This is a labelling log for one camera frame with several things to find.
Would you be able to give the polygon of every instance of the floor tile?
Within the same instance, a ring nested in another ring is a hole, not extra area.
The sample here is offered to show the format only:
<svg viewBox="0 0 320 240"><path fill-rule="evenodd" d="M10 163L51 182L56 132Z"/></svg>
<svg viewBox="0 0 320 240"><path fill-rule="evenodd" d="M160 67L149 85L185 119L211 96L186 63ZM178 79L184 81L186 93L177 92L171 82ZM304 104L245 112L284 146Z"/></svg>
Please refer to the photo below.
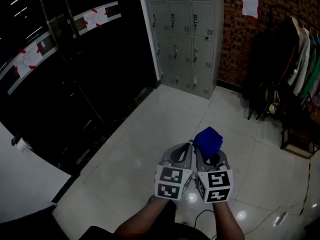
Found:
<svg viewBox="0 0 320 240"><path fill-rule="evenodd" d="M287 205L296 156L255 142L237 200L268 210Z"/></svg>
<svg viewBox="0 0 320 240"><path fill-rule="evenodd" d="M207 111L210 100L172 87L167 87L159 97L159 101L167 103L184 112L202 118Z"/></svg>
<svg viewBox="0 0 320 240"><path fill-rule="evenodd" d="M227 202L231 209L235 200L230 198ZM213 206L211 203L203 202L194 181L192 181L181 200L177 202L175 222L184 222L194 227L197 216L204 210L213 211ZM196 228L210 239L214 237L217 233L215 215L210 211L202 213L196 221Z"/></svg>
<svg viewBox="0 0 320 240"><path fill-rule="evenodd" d="M88 177L86 184L125 221L154 194L157 164L158 161L121 139Z"/></svg>
<svg viewBox="0 0 320 240"><path fill-rule="evenodd" d="M293 182L287 209L292 215L299 215L306 197L309 176L309 160L295 157Z"/></svg>
<svg viewBox="0 0 320 240"><path fill-rule="evenodd" d="M61 199L58 201L56 208L53 213L55 215L59 215L59 213L63 210L72 196L78 191L78 189L84 184L84 181L79 177L74 183L69 187L69 189L64 193Z"/></svg>
<svg viewBox="0 0 320 240"><path fill-rule="evenodd" d="M71 240L78 240L90 226L113 233L122 223L85 184L59 213L58 221Z"/></svg>
<svg viewBox="0 0 320 240"><path fill-rule="evenodd" d="M246 240L271 240L273 238L276 229L275 221L280 213L271 214L272 211L239 201L234 202L232 213L243 233L246 234ZM254 230L265 218L267 219Z"/></svg>
<svg viewBox="0 0 320 240"><path fill-rule="evenodd" d="M188 142L201 119L166 103L154 103L123 136L149 156L160 160L174 145Z"/></svg>
<svg viewBox="0 0 320 240"><path fill-rule="evenodd" d="M259 121L255 139L270 147L279 149L282 142L282 131L283 128L280 122L267 117L264 121Z"/></svg>
<svg viewBox="0 0 320 240"><path fill-rule="evenodd" d="M247 120L248 113L248 104L241 94L218 86L203 119L254 139L258 121L253 117Z"/></svg>
<svg viewBox="0 0 320 240"><path fill-rule="evenodd" d="M193 137L207 127L212 127L223 137L221 150L233 170L233 190L230 197L236 199L246 176L255 140L206 120L201 121Z"/></svg>
<svg viewBox="0 0 320 240"><path fill-rule="evenodd" d="M103 144L103 146L98 150L98 152L91 158L91 160L86 164L80 173L80 177L86 181L89 175L94 171L98 164L105 158L105 156L110 152L114 145L119 140L116 135L111 135L110 138Z"/></svg>

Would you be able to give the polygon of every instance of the white wall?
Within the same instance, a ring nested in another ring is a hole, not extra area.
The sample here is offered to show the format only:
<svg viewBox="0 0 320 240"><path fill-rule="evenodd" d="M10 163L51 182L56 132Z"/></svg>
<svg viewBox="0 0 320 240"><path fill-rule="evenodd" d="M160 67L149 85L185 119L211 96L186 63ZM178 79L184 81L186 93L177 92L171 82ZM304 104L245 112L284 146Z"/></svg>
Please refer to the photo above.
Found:
<svg viewBox="0 0 320 240"><path fill-rule="evenodd" d="M12 138L0 123L0 223L47 208L70 177L29 149L20 152Z"/></svg>
<svg viewBox="0 0 320 240"><path fill-rule="evenodd" d="M152 36L152 28L151 28L151 23L150 23L147 0L140 0L140 2L141 2L141 6L142 6L146 31L147 31L148 37L149 37L149 43L150 43L150 48L151 48L151 52L152 52L152 58L153 58L156 79L159 81L160 77L159 77L159 69L158 69L158 64L157 64L157 55L156 55L154 38Z"/></svg>

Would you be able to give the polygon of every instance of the black cable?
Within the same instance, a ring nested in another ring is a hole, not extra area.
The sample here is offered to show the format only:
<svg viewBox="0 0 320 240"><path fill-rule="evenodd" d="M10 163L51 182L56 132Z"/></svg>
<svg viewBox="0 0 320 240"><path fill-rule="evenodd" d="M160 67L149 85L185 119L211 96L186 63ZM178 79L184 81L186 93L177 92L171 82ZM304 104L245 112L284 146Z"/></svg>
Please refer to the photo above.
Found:
<svg viewBox="0 0 320 240"><path fill-rule="evenodd" d="M199 217L201 214L203 214L204 212L206 212L206 211L214 213L213 210L203 210L202 212L200 212L200 213L198 214L198 216L195 218L195 222L194 222L194 227L193 227L193 228L196 228L198 217Z"/></svg>

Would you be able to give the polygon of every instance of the dark clothing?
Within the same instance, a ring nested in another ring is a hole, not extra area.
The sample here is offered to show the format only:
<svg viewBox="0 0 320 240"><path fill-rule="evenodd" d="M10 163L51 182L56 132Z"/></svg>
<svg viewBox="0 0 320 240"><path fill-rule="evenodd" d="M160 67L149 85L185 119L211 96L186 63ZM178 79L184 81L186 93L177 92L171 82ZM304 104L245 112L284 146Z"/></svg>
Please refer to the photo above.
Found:
<svg viewBox="0 0 320 240"><path fill-rule="evenodd" d="M176 204L172 200L169 201L142 239L209 240L200 230L175 223L176 208ZM123 240L123 238L100 227L91 226L80 240Z"/></svg>

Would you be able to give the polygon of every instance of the blue cloth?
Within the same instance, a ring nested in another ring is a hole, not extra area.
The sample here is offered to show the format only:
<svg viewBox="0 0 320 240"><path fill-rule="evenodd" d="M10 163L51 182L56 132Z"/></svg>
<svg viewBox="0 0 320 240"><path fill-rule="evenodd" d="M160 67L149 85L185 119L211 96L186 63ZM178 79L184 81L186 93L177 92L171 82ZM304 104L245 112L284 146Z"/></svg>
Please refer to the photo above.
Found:
<svg viewBox="0 0 320 240"><path fill-rule="evenodd" d="M203 160L206 161L219 151L222 142L223 137L212 127L208 127L195 136L192 145L200 149Z"/></svg>

